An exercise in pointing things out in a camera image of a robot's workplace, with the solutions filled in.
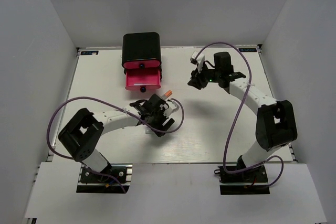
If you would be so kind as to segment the orange capped highlighter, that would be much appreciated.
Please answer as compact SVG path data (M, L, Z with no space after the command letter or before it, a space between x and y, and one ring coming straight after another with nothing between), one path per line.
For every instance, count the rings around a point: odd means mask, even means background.
M163 95L162 95L162 98L164 99L167 99L168 97L170 97L172 95L172 91L171 90L168 90L167 92L165 92Z

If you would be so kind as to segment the pink drawer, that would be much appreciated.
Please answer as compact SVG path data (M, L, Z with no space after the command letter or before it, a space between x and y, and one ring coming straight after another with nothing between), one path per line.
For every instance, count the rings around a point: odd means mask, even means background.
M122 66L125 69L137 69L137 68L157 68L161 65L158 60L140 60L140 61L128 61Z
M146 92L161 87L159 68L127 69L125 73L125 89Z

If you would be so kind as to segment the black drawer cabinet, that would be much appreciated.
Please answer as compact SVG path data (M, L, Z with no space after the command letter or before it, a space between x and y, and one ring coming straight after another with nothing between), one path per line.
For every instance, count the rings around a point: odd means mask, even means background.
M121 66L128 61L140 60L158 60L162 65L160 35L157 32L129 33L123 36ZM162 79L161 65L157 68Z

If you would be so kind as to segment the green capped highlighter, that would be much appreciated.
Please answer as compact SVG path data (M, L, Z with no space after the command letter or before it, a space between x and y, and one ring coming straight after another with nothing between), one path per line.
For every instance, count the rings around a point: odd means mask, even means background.
M151 132L152 132L152 131L151 131L150 128L146 128L146 129L145 129L145 133L146 133L146 134L150 134Z

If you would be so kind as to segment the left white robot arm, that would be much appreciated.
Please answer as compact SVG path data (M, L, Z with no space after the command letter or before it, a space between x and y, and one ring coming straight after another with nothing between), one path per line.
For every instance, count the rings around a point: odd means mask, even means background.
M58 139L73 160L86 165L98 181L104 182L110 178L111 165L96 149L102 135L144 124L154 128L154 133L161 137L174 124L170 115L179 108L177 102L156 94L148 100L132 102L120 110L93 113L83 108L60 131Z

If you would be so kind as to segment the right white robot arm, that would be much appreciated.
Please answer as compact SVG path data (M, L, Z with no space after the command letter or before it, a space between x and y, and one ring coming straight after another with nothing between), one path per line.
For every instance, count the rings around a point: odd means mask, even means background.
M217 83L256 115L256 140L237 160L237 175L247 182L256 175L255 167L264 163L275 151L298 137L293 106L279 101L256 88L247 77L234 71L228 52L214 54L214 65L207 67L205 56L194 52L190 62L196 65L188 85L199 90L208 83Z

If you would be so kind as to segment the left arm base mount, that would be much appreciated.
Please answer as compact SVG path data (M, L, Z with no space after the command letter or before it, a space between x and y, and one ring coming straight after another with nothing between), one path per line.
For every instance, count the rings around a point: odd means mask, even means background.
M88 194L124 194L129 190L132 178L131 164L115 164L103 172L115 177L123 188L111 177L94 174L82 165L77 183L77 193Z

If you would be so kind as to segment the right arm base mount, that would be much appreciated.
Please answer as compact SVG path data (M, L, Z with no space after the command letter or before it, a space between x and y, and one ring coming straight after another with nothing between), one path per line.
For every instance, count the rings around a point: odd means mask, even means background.
M219 178L221 195L269 195L269 185L264 166L252 170L229 174L222 166L214 170L214 175Z

